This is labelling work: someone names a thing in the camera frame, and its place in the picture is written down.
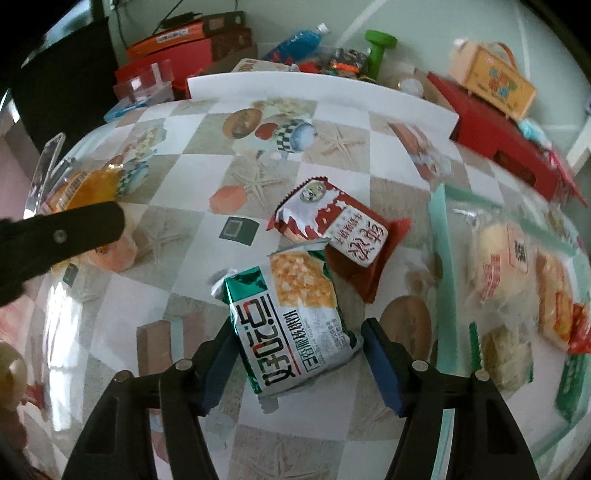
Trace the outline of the person left hand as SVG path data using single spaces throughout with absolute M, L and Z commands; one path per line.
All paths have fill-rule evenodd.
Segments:
M 17 413 L 25 396 L 27 367 L 21 354 L 9 343 L 1 342 L 1 433 L 9 445 L 22 452 L 27 445 L 27 433 Z

